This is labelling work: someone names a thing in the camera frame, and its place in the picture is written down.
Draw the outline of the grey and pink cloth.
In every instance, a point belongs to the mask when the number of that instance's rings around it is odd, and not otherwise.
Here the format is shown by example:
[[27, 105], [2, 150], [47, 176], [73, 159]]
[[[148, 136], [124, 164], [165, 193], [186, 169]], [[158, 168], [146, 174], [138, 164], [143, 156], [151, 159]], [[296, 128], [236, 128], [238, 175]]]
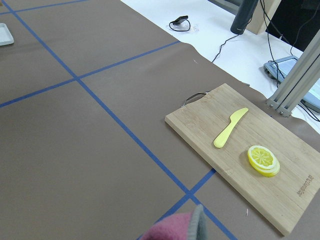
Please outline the grey and pink cloth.
[[172, 214], [155, 223], [142, 240], [207, 240], [208, 230], [203, 205], [192, 212]]

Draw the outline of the yellow plastic knife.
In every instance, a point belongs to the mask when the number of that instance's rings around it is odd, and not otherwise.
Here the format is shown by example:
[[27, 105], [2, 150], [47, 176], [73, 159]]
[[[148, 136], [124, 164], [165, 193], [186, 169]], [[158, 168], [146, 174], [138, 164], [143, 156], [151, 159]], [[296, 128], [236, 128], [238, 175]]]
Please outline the yellow plastic knife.
[[229, 139], [234, 127], [241, 120], [241, 118], [249, 111], [247, 107], [241, 108], [230, 115], [230, 123], [225, 129], [214, 139], [213, 145], [220, 149], [224, 147], [227, 140]]

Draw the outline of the small black clip device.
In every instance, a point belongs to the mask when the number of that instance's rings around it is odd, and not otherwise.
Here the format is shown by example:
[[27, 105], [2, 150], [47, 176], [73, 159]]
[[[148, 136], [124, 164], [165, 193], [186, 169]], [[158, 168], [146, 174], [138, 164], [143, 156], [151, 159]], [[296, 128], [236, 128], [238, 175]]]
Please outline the small black clip device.
[[191, 29], [189, 16], [179, 16], [177, 19], [171, 21], [168, 26], [174, 32], [188, 32]]

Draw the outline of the lemon slices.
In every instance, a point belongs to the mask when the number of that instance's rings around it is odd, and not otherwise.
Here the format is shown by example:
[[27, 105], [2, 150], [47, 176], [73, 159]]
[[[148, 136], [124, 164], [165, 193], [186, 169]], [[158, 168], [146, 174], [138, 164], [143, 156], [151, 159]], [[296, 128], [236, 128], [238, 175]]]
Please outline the lemon slices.
[[280, 171], [280, 162], [266, 147], [253, 145], [247, 151], [250, 165], [265, 177], [274, 177]]

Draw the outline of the dark grey bottle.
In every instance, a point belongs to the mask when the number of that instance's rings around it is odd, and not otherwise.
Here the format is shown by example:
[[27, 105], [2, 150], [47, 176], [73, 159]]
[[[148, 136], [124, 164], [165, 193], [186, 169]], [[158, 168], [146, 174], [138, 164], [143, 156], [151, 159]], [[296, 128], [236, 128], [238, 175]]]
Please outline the dark grey bottle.
[[258, 0], [244, 0], [235, 15], [230, 31], [236, 35], [242, 35], [252, 19]]

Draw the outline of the bamboo cutting board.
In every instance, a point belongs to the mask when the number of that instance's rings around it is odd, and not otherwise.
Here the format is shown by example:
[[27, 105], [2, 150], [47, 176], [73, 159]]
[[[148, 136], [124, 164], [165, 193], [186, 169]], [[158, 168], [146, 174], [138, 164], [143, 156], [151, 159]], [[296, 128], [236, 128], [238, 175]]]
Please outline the bamboo cutting board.
[[[235, 111], [248, 108], [224, 147], [213, 145]], [[320, 188], [320, 154], [227, 84], [165, 117], [207, 163], [283, 235], [289, 235]], [[280, 163], [266, 177], [249, 163], [248, 149], [260, 145]]]

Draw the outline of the white rectangular tray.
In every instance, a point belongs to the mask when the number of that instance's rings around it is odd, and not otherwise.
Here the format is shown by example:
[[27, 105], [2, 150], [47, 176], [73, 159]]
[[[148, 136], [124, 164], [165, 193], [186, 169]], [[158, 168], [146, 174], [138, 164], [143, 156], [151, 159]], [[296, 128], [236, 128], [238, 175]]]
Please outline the white rectangular tray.
[[15, 42], [5, 23], [0, 23], [0, 46], [11, 45]]

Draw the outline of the aluminium frame post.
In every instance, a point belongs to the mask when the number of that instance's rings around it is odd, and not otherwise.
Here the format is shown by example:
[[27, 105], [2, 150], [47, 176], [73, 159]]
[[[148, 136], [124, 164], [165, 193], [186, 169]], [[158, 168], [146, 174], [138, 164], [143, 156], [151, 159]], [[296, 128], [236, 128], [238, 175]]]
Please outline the aluminium frame post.
[[292, 70], [266, 104], [283, 117], [289, 117], [320, 78], [320, 33], [317, 32]]

